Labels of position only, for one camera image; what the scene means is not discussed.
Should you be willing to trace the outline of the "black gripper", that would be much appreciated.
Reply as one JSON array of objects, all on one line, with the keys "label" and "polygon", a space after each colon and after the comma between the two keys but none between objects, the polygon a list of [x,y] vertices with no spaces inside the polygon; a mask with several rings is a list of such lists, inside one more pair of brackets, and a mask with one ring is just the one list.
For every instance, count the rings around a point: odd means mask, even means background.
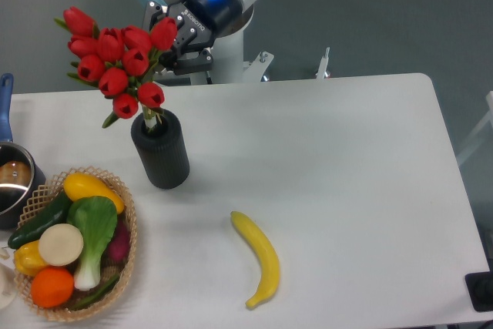
[{"label": "black gripper", "polygon": [[[175,21],[178,29],[172,50],[176,54],[198,52],[213,45],[216,37],[240,17],[240,0],[180,0],[170,5],[149,1],[145,7],[142,29],[150,32],[166,16]],[[177,76],[210,71],[213,57],[208,49],[185,59],[174,52],[164,52],[159,64]]]}]

